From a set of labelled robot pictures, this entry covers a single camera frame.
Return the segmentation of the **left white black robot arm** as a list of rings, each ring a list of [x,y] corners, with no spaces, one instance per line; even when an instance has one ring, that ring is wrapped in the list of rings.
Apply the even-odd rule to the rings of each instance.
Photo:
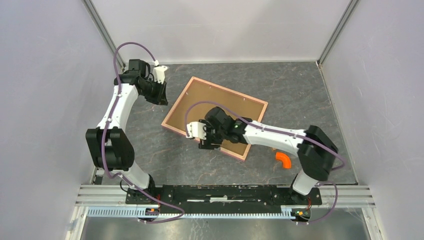
[[[93,164],[110,178],[120,178],[145,204],[153,203],[157,190],[151,175],[135,162],[135,149],[126,135],[131,109],[139,97],[154,105],[166,106],[166,71],[168,66],[156,60],[154,66],[131,59],[128,69],[119,73],[113,84],[113,95],[97,127],[86,131],[85,139]]]

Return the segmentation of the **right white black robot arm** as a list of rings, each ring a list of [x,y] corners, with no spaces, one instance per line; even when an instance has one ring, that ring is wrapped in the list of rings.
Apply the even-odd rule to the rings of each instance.
[[[286,129],[262,124],[247,117],[233,118],[221,107],[212,108],[203,119],[186,124],[190,139],[199,139],[200,149],[218,149],[224,141],[261,145],[296,155],[301,170],[289,189],[289,199],[302,204],[318,183],[328,180],[339,150],[321,128]]]

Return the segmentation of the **pink wooden photo frame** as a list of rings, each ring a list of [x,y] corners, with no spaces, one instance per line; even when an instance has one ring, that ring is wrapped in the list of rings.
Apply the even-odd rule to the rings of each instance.
[[[268,102],[265,100],[193,76],[176,99],[161,126],[185,137],[185,114],[190,106],[202,101],[204,103],[194,106],[189,111],[187,117],[189,123],[203,119],[207,112],[216,106],[214,103],[227,107],[241,117],[257,122],[262,121],[268,107]]]

